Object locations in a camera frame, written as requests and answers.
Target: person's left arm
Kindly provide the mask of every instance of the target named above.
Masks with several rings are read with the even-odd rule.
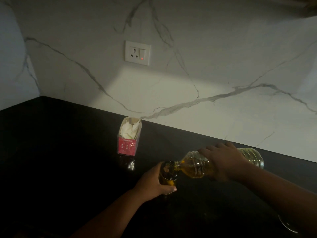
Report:
[[[120,237],[137,209],[161,194],[176,191],[175,186],[161,185],[161,164],[144,173],[135,187],[113,202],[99,215],[77,230],[70,238]]]

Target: white tissue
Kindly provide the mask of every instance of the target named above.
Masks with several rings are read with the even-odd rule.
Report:
[[[138,132],[140,120],[132,126],[128,121],[122,125],[120,135],[125,139],[135,139]]]

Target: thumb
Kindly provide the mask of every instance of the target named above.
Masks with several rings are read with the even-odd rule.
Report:
[[[176,186],[172,185],[161,185],[161,193],[162,194],[170,194],[174,191],[176,191]]]

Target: wall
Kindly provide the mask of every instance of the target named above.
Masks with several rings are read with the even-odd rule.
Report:
[[[43,95],[317,162],[316,17],[264,0],[12,2]],[[152,45],[150,66],[124,61],[125,40]]]
[[[9,0],[0,0],[0,110],[40,95]]]

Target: plastic wrapper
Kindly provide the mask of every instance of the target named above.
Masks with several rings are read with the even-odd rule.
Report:
[[[118,154],[135,156],[141,128],[141,119],[125,117],[118,133]]]

